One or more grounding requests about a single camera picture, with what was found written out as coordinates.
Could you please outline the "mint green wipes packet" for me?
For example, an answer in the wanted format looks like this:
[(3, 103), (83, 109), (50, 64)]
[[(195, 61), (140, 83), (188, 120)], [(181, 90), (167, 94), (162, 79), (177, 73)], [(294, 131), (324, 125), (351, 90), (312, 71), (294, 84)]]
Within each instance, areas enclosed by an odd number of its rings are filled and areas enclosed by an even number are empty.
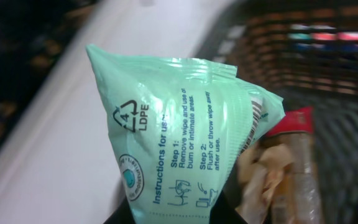
[(198, 58), (86, 53), (136, 223), (208, 223), (241, 152), (285, 115), (282, 98)]

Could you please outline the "grey plastic shopping basket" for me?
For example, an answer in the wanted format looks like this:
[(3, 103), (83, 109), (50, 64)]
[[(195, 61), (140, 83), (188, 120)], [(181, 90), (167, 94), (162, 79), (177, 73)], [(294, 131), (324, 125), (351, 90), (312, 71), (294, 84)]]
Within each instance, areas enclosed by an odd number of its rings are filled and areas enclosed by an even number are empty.
[(292, 24), (358, 31), (358, 1), (234, 1), (197, 56), (238, 67), (238, 77), (313, 108), (314, 159), (325, 223), (358, 223), (358, 52), (297, 50)]

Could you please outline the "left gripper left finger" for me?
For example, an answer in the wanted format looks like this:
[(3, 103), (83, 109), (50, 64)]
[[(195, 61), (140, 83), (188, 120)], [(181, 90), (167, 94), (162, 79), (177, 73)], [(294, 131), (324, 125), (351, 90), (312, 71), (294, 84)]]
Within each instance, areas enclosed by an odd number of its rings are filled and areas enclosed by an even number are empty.
[(129, 202), (126, 197), (103, 224), (135, 224)]

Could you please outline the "beige paper snack bag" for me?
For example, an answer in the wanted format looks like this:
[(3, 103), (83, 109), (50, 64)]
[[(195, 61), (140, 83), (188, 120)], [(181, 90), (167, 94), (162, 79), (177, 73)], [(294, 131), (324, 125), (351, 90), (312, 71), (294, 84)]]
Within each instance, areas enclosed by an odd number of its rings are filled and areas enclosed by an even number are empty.
[(240, 155), (237, 181), (242, 187), (242, 199), (236, 211), (245, 222), (264, 222), (274, 191), (283, 180), (286, 166), (293, 161), (285, 144), (264, 149), (255, 143)]

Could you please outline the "orange spaghetti packet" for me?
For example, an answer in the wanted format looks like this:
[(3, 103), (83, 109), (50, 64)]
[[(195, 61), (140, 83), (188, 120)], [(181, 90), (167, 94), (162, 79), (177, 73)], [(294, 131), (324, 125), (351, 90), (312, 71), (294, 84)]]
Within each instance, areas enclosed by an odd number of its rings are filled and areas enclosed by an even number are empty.
[(272, 223), (324, 223), (314, 159), (312, 107), (287, 111), (262, 140), (263, 147), (285, 146), (293, 161), (284, 167), (270, 206)]

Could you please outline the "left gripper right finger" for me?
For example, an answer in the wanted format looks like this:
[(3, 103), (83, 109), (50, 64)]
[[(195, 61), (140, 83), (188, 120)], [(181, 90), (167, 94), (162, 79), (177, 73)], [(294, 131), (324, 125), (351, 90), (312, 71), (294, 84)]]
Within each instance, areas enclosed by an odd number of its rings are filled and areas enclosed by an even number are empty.
[(247, 224), (247, 222), (230, 206), (224, 192), (211, 209), (209, 224)]

